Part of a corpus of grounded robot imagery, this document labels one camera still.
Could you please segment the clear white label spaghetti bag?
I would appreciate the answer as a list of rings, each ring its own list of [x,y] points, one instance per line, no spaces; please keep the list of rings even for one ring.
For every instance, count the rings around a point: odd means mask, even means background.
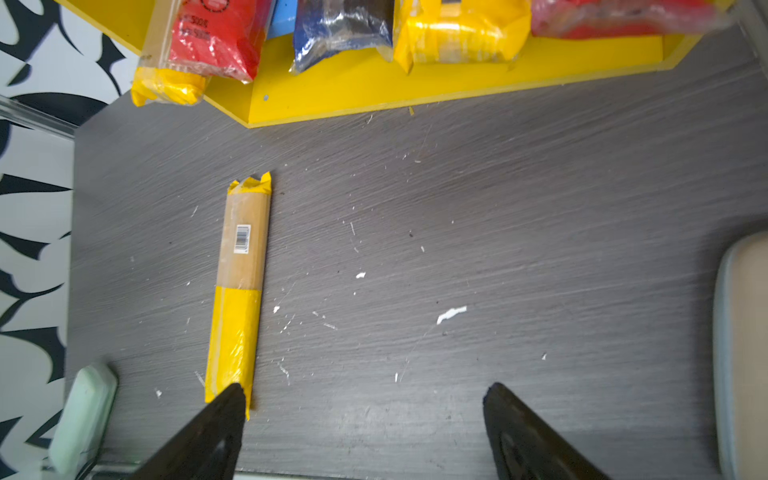
[[[304,0],[297,3],[293,74],[341,52],[374,49],[393,59],[395,3],[391,0]]]

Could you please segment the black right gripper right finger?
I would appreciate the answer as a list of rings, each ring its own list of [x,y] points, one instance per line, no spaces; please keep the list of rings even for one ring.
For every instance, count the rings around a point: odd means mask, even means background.
[[[483,398],[483,415],[500,479],[607,477],[499,382]]]

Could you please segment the small red spaghetti bag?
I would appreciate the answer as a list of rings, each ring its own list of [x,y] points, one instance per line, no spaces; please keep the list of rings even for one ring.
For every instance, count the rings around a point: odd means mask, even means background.
[[[731,24],[710,1],[533,1],[535,37],[566,40],[654,35],[704,35]]]

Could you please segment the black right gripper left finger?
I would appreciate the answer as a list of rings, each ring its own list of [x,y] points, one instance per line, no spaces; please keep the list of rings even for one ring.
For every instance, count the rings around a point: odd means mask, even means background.
[[[231,479],[242,447],[246,398],[229,385],[132,475],[133,479]]]

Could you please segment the yellow spaghetti bag front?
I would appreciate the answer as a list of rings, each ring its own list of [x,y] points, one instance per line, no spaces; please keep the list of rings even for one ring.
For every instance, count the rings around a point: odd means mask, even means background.
[[[529,1],[398,1],[393,60],[416,64],[509,63],[531,34]]]

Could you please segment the long red spaghetti bag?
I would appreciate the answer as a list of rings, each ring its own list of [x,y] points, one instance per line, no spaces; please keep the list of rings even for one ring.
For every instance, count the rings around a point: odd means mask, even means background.
[[[273,8],[268,0],[183,1],[171,30],[169,61],[198,75],[252,82]]]

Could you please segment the yellow spaghetti bag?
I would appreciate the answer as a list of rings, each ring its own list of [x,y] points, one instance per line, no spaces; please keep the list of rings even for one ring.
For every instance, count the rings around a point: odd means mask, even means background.
[[[272,176],[248,177],[227,190],[205,376],[210,403],[232,384],[242,387],[250,417]]]
[[[529,1],[398,1],[393,60],[416,64],[509,63],[531,34]]]
[[[192,106],[204,97],[209,79],[169,59],[173,25],[181,5],[179,0],[155,2],[131,86],[136,107],[156,102]]]

